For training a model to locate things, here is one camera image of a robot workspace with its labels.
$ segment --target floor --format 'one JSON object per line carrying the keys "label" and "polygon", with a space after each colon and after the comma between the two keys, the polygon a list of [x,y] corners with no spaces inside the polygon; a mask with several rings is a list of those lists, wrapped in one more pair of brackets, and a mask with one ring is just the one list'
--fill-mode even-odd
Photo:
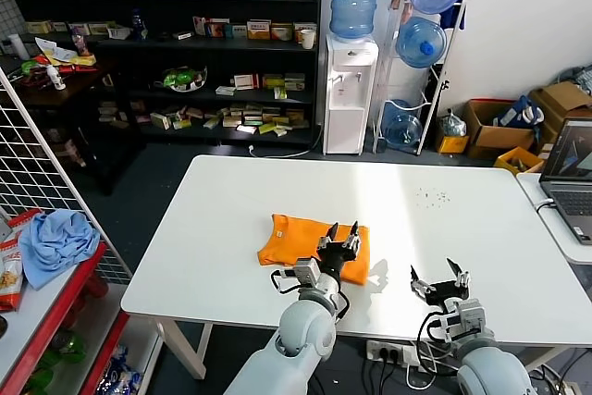
{"label": "floor", "polygon": [[[274,149],[257,149],[259,156],[293,153]],[[185,169],[198,154],[219,154],[248,156],[246,149],[241,147],[180,144],[148,144],[139,154],[134,163],[117,183],[111,196],[103,196],[94,188],[93,182],[86,177],[73,177],[87,204],[101,222],[108,236],[119,250],[132,270],[138,266],[142,255],[152,238],[167,205],[177,189]],[[304,159],[325,159],[315,151],[302,156]],[[444,166],[480,166],[489,167],[490,162],[472,161],[459,155],[440,155],[424,151],[421,156],[386,151],[373,155],[364,153],[361,156],[331,155],[329,160],[388,162],[398,164],[424,164]],[[578,267],[574,270],[582,284],[589,288],[592,267]],[[190,341],[197,345],[201,326],[181,324]],[[244,361],[254,351],[261,349],[271,336],[269,330],[255,330],[244,335],[239,327],[214,327],[212,337],[205,356],[207,377],[204,381],[192,379],[189,373],[177,361],[175,356],[164,348],[148,390],[150,395],[170,393],[175,395],[215,395],[224,393],[232,378],[238,373]],[[315,382],[309,386],[311,394],[367,394],[378,393],[378,381],[382,364],[369,364],[363,359],[365,340],[338,338],[338,343],[331,358],[319,365],[318,375],[323,390]],[[567,351],[551,363],[555,369],[561,369],[579,351]],[[573,367],[566,380],[576,381],[582,392],[592,395],[592,353],[588,353]],[[375,385],[370,389],[369,378]],[[384,387],[385,394],[413,393],[405,385],[405,375],[397,369]],[[421,385],[421,377],[412,377],[416,385]],[[549,393],[549,389],[536,382],[538,392]],[[425,390],[426,394],[460,393],[454,380],[439,378],[434,386]]]}

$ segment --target laptop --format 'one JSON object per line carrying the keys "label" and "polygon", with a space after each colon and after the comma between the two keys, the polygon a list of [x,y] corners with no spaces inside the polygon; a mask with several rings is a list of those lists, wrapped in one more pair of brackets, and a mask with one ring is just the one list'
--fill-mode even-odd
{"label": "laptop", "polygon": [[565,119],[540,186],[575,237],[592,245],[592,119]]}

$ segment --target orange t-shirt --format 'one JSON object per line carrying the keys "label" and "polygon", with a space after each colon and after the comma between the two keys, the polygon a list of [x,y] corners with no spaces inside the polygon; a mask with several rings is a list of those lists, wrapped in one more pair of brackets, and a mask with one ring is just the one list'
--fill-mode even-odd
{"label": "orange t-shirt", "polygon": [[[272,215],[274,231],[265,247],[257,253],[259,264],[294,265],[299,258],[316,254],[319,240],[327,235],[332,224],[285,215]],[[345,241],[352,226],[339,226],[335,241]],[[355,261],[345,263],[341,278],[364,285],[370,269],[370,230],[359,227],[361,246]]]}

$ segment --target laptop keyboard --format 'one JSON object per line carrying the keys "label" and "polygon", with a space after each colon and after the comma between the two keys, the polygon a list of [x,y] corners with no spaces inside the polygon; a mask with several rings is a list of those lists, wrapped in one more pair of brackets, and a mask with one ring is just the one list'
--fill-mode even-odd
{"label": "laptop keyboard", "polygon": [[569,216],[592,216],[592,192],[554,191],[553,198]]}

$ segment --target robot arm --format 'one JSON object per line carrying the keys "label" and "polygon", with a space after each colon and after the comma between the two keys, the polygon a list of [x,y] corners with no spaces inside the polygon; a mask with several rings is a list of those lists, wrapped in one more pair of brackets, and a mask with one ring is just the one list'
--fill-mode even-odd
{"label": "robot arm", "polygon": [[357,222],[344,242],[334,241],[336,223],[321,238],[317,253],[321,258],[301,259],[293,268],[274,272],[275,277],[297,278],[298,301],[282,314],[279,329],[267,345],[255,352],[234,378],[226,395],[304,395],[308,380],[321,360],[333,351],[335,323],[339,312],[340,274],[346,261],[352,261],[360,250]]}
{"label": "robot arm", "polygon": [[[442,310],[433,315],[434,321],[427,323],[429,316],[424,324],[427,324],[430,339],[451,344],[455,357],[461,362],[456,377],[462,394],[536,394],[520,360],[499,349],[494,333],[486,327],[484,307],[479,300],[469,299],[469,273],[462,272],[450,259],[448,261],[456,275],[455,280],[428,285],[419,279],[412,267],[411,285],[429,305],[437,305]],[[431,333],[433,328],[438,328],[444,338],[436,338]],[[421,330],[417,338],[417,356],[421,356],[420,337]]]}

